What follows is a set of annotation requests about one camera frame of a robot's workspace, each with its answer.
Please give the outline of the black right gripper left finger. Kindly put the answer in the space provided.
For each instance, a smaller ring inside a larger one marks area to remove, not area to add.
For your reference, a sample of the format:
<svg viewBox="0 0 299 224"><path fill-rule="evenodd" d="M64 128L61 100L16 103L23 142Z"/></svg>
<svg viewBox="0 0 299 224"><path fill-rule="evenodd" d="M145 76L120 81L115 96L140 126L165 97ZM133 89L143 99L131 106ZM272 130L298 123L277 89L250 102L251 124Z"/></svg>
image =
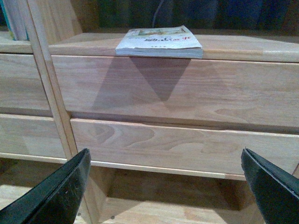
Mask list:
<svg viewBox="0 0 299 224"><path fill-rule="evenodd" d="M89 149L83 149L54 173L0 211L2 224L72 224L90 173Z"/></svg>

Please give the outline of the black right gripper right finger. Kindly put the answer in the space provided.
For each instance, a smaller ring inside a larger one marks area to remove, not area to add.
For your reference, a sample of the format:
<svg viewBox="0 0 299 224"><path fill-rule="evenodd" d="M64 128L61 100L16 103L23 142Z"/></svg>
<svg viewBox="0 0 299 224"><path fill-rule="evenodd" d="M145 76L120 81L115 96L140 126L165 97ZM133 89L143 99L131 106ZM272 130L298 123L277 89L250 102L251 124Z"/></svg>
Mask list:
<svg viewBox="0 0 299 224"><path fill-rule="evenodd" d="M245 148L242 169L267 224L299 222L299 179Z"/></svg>

